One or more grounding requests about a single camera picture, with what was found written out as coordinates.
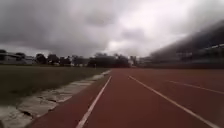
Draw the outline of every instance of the green grass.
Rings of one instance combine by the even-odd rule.
[[[0,105],[16,104],[22,97],[58,88],[105,70],[74,67],[0,66]]]

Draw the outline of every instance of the track surface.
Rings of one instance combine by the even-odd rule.
[[[224,70],[114,69],[110,76],[31,127],[224,127]]]

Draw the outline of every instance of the concrete curb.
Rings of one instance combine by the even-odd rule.
[[[34,119],[39,118],[59,103],[70,99],[95,81],[103,78],[109,71],[81,81],[75,81],[61,88],[34,94],[17,106],[0,106],[0,128],[24,128]]]

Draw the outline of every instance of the cloudy sky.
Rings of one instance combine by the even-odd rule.
[[[224,0],[0,0],[0,49],[146,56],[224,19]]]

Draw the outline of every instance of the white building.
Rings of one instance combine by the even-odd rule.
[[[21,56],[15,53],[0,53],[0,64],[35,64],[35,58],[32,56],[26,56],[21,58]]]

